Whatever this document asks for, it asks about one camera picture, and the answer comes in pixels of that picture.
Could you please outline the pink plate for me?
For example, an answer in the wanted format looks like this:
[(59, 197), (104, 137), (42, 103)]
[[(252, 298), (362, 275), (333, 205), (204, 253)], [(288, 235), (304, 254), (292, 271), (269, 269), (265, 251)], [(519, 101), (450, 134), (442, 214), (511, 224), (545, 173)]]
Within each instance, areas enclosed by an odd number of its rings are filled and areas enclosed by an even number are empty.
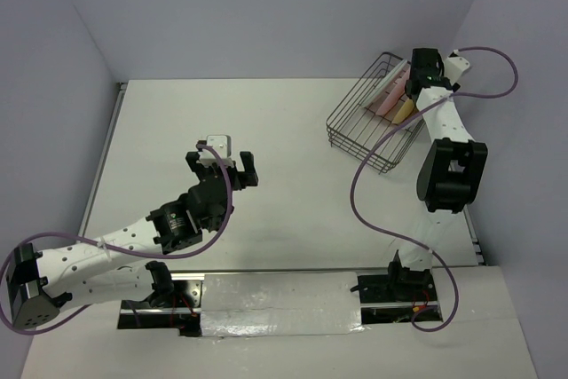
[(405, 87), (410, 70), (407, 70), (399, 79), (397, 79), (390, 89), (387, 97), (376, 110), (376, 114), (380, 116), (387, 115), (393, 107), (398, 103), (400, 98), (405, 94)]

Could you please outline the dark wire dish rack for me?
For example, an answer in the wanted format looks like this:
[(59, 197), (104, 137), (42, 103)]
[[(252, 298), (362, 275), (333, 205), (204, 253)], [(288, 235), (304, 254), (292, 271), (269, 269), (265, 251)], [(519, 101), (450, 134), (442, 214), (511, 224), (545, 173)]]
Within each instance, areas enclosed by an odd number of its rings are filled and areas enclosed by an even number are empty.
[[(365, 109), (361, 103), (378, 81), (401, 60), (399, 56), (385, 51), (353, 84), (326, 120), (327, 139), (331, 146), (361, 161), (375, 143), (395, 127), (391, 120), (406, 101), (405, 97), (387, 115), (376, 114), (395, 82), (382, 93), (371, 110)], [(398, 131), (371, 155), (367, 165), (380, 174), (393, 170), (401, 163), (423, 127), (423, 121), (417, 121)]]

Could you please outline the white blue-rimmed fruit plate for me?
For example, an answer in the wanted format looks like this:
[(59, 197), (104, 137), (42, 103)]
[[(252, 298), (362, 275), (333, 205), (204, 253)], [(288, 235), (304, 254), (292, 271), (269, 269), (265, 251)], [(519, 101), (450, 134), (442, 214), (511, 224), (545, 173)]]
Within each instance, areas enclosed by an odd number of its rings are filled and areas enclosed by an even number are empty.
[(361, 103), (361, 105), (367, 109), (371, 110), (372, 105), (382, 96), (382, 93), (386, 91), (391, 84), (393, 84), (402, 74), (406, 72), (408, 66), (408, 61), (406, 59), (401, 60), (391, 71), (389, 71), (385, 77), (380, 79), (374, 88), (370, 91), (367, 98)]

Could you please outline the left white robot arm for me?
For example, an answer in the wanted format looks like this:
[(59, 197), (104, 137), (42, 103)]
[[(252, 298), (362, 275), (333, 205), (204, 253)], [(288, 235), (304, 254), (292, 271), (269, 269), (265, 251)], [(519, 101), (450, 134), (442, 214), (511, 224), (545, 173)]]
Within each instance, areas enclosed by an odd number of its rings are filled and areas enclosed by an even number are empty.
[(212, 144), (201, 141), (186, 155), (196, 185), (135, 223), (95, 239), (69, 235), (71, 245), (37, 250), (25, 239), (6, 258), (10, 314), (2, 322), (32, 336), (58, 326), (65, 310), (112, 300), (147, 300), (164, 306), (176, 290), (165, 264), (194, 257), (209, 248), (205, 232), (217, 241), (233, 213), (233, 192), (258, 184), (251, 152), (240, 153), (243, 168)]

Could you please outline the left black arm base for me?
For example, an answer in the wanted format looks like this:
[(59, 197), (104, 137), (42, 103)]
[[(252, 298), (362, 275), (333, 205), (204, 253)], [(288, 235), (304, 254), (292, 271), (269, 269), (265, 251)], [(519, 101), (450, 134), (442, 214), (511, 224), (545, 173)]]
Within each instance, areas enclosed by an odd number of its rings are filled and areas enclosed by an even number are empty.
[(144, 266), (150, 274), (150, 293), (139, 300), (122, 300), (117, 328), (175, 329), (180, 336), (201, 337), (204, 277), (172, 273), (159, 261)]

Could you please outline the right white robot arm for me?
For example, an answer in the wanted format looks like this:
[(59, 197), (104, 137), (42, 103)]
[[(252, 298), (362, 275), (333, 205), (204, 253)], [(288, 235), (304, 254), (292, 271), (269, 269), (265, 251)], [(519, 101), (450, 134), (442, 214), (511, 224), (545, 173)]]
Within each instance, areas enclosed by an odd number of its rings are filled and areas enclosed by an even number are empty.
[(452, 54), (443, 59), (435, 48), (415, 48), (405, 94), (422, 114), (431, 146), (418, 173), (416, 193), (427, 211), (414, 232), (417, 244), (404, 242), (397, 257), (403, 268), (432, 267), (446, 228), (471, 204), (479, 188), (488, 155), (487, 146), (465, 129), (451, 95), (469, 62)]

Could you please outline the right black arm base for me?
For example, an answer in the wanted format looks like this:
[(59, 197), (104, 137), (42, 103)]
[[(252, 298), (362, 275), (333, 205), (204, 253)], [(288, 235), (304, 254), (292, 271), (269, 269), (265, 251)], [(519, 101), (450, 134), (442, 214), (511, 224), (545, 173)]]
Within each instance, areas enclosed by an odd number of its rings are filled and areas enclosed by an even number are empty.
[(430, 269), (404, 267), (398, 253), (386, 272), (359, 274), (350, 289), (359, 295), (363, 325), (441, 321), (438, 295)]

